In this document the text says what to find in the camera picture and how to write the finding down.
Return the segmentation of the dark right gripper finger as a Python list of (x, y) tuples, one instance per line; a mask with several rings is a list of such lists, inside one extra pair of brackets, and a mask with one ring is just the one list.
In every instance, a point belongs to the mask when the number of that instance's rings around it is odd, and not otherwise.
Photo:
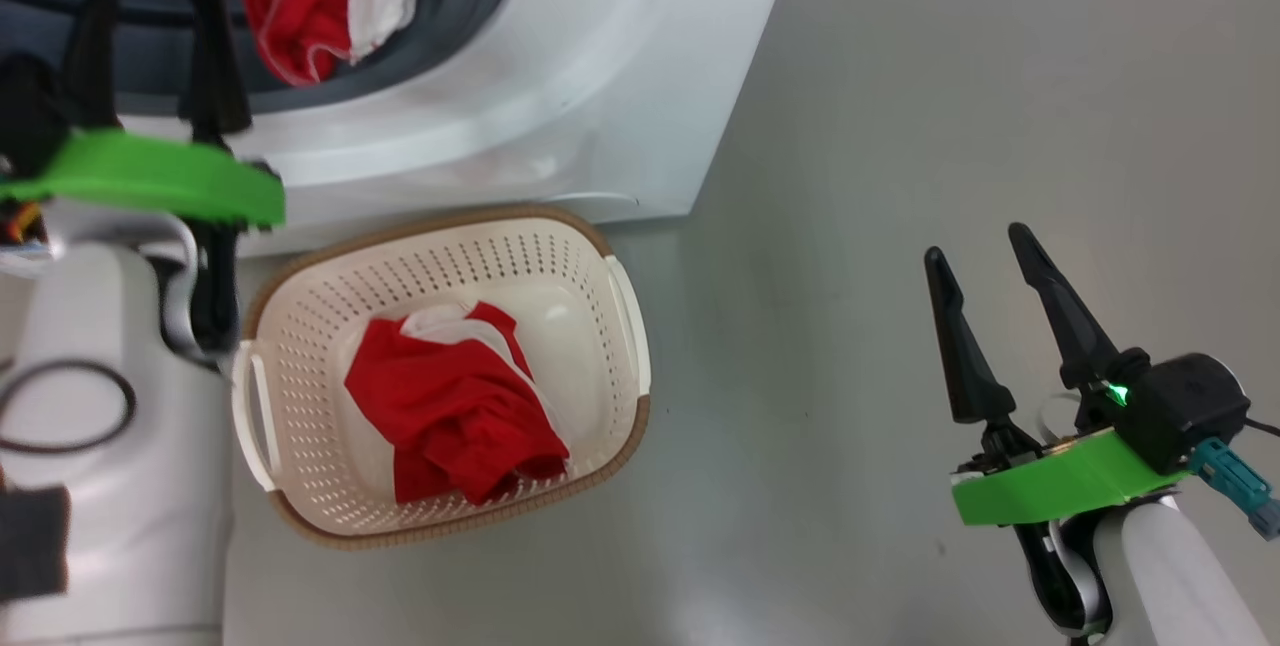
[(941, 248), (925, 249), (924, 269), (954, 422), (1009, 421), (1015, 400), (1009, 388), (996, 380), (972, 333), (963, 312), (963, 290)]
[(1070, 285), (1065, 274), (1024, 223), (1011, 223), (1007, 235), (1024, 281), (1037, 292), (1062, 363), (1064, 388), (1106, 380), (1119, 351)]

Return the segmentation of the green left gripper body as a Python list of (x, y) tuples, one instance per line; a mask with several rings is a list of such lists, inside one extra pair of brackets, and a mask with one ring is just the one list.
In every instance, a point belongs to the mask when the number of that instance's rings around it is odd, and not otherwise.
[(178, 353), (229, 351), (239, 237), (285, 223), (285, 187), (261, 160), (125, 130), (64, 137), (31, 168), (0, 177), (0, 203), (38, 209), (55, 255), (110, 242), (160, 260), (161, 333)]

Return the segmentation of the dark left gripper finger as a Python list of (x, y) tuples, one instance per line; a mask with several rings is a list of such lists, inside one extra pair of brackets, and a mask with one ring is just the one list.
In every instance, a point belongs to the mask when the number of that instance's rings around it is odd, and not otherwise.
[(193, 50), (186, 122), (195, 141), (221, 141), (252, 125), (225, 0), (189, 0)]
[(84, 0), (65, 52), (65, 96), (83, 128), (120, 125), (115, 105), (114, 35), (119, 0)]

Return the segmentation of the cream perforated basket brown rim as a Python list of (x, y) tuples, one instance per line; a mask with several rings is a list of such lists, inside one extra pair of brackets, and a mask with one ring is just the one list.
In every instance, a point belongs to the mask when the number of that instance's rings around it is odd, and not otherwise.
[[(449, 301), (512, 315), (532, 380), (556, 406), (570, 459), (484, 505), (461, 495), (398, 504), (392, 446), (344, 386), (371, 319)], [(548, 205), (448, 214), (293, 260), (244, 317), (230, 413), (248, 469), (298, 535), (344, 551), (495, 524), (603, 485), (650, 417), (645, 322), (605, 235)]]

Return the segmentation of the white front-load washing machine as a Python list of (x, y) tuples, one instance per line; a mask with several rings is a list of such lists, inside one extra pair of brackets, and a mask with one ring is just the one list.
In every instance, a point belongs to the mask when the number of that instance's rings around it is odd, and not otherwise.
[[(774, 0), (502, 0), (448, 61), (230, 139), (283, 178), (284, 226), (243, 257), (324, 248), (444, 210), (557, 203), (593, 223), (686, 216)], [(180, 116), (124, 116), (186, 139)]]

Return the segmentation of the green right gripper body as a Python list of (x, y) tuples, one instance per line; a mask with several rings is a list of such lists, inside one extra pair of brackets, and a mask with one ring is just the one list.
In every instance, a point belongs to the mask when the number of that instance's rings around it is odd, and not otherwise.
[(1114, 429), (1102, 429), (1020, 466), (966, 476), (959, 469), (952, 500), (966, 526), (1036, 524), (1120, 507), (1188, 476), (1187, 469), (1156, 473)]

